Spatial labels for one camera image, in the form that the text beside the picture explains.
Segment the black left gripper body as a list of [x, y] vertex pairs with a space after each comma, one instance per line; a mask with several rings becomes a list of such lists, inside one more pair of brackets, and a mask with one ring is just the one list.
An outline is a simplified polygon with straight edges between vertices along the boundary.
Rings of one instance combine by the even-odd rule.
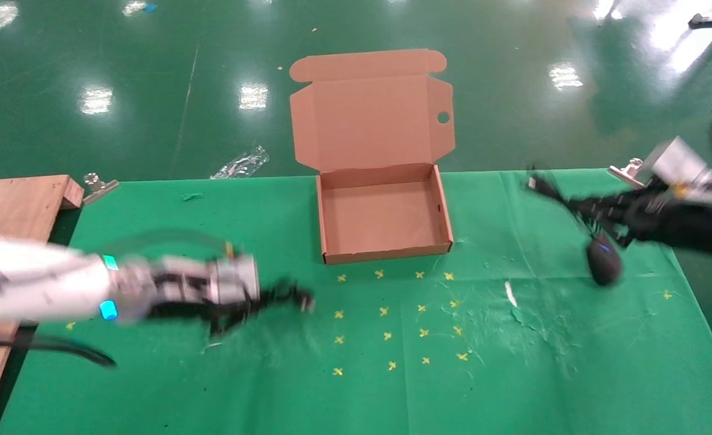
[[220, 281], [214, 276], [158, 274], [150, 318], [198, 318], [220, 322], [255, 300], [255, 290], [241, 279]]

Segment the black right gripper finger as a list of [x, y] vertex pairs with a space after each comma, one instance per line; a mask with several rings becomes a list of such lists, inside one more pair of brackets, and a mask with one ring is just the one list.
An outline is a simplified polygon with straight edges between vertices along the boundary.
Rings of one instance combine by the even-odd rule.
[[634, 240], [623, 222], [623, 212], [615, 207], [582, 207], [580, 221], [591, 239], [610, 240], [618, 248], [628, 248]]
[[593, 205], [614, 207], [632, 196], [632, 190], [616, 191], [610, 195], [568, 196], [561, 192], [558, 183], [545, 173], [528, 173], [527, 190], [552, 200], [573, 213], [580, 213], [582, 210], [591, 211]]

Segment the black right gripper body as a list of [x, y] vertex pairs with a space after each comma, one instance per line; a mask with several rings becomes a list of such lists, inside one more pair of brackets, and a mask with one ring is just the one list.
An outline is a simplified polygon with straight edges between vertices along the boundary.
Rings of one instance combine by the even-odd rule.
[[682, 250], [712, 253], [712, 210], [641, 196], [626, 210], [628, 235]]

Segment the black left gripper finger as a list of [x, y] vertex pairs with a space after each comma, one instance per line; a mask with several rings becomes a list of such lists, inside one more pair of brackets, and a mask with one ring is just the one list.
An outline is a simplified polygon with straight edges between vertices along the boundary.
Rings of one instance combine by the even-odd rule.
[[233, 327], [243, 324], [251, 315], [250, 309], [212, 311], [210, 314], [210, 336], [223, 336]]
[[273, 288], [271, 290], [263, 290], [259, 293], [256, 300], [251, 300], [249, 303], [249, 313], [257, 313], [262, 309], [270, 308], [277, 304], [287, 303], [294, 298], [294, 290]]

